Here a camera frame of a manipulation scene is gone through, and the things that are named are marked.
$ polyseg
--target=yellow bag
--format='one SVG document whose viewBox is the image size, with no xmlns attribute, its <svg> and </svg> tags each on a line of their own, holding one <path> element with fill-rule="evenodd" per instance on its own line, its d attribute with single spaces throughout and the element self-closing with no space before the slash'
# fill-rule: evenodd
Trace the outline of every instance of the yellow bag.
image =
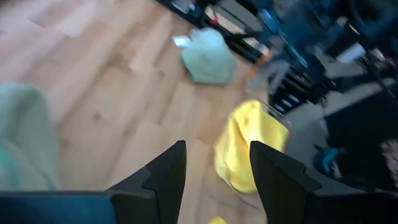
<svg viewBox="0 0 398 224">
<path fill-rule="evenodd" d="M 237 107 L 215 145 L 215 169 L 232 188 L 242 193 L 255 192 L 250 165 L 250 142 L 260 141 L 283 152 L 289 130 L 251 100 Z"/>
</svg>

